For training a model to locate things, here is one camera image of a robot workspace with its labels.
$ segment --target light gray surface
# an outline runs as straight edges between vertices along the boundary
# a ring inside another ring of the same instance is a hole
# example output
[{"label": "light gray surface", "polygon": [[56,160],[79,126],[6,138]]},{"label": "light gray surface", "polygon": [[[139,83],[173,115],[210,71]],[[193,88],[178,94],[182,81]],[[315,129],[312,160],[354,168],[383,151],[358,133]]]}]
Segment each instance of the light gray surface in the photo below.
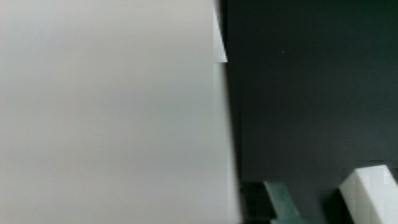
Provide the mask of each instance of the light gray surface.
[{"label": "light gray surface", "polygon": [[3,1],[3,223],[237,222],[210,7]]}]

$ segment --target dark background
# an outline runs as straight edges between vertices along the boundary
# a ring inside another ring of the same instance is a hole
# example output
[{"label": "dark background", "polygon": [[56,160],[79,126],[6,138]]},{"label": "dark background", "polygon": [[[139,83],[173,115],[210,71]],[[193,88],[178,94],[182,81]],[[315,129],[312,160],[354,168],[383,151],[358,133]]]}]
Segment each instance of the dark background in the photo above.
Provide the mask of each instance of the dark background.
[{"label": "dark background", "polygon": [[398,2],[223,1],[237,170],[287,183],[317,224],[351,218],[354,168],[398,168]]}]

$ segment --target black surface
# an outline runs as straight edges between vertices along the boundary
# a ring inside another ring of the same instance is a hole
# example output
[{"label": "black surface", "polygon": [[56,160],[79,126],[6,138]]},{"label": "black surface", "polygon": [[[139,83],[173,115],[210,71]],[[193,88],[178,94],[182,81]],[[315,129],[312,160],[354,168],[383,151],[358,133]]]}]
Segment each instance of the black surface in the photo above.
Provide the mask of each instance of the black surface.
[{"label": "black surface", "polygon": [[241,179],[285,182],[303,217],[345,224],[347,175],[398,167],[398,1],[226,8]]}]

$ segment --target white wall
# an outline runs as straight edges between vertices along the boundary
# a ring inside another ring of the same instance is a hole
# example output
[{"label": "white wall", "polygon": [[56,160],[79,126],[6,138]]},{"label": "white wall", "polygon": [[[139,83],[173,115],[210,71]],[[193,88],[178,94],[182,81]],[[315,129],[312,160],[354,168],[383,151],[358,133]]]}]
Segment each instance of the white wall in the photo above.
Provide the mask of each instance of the white wall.
[{"label": "white wall", "polygon": [[200,0],[3,1],[0,223],[239,220],[210,26]]}]

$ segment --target green object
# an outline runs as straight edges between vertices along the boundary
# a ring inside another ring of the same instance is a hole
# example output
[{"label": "green object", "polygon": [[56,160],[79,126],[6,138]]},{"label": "green object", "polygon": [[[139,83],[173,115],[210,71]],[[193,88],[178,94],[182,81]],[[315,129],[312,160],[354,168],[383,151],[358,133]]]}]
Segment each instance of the green object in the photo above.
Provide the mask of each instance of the green object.
[{"label": "green object", "polygon": [[273,224],[312,224],[303,219],[301,213],[296,207],[296,203],[290,197],[290,191],[283,183],[265,182],[265,188],[271,195],[271,202],[276,210],[278,218],[273,219]]}]

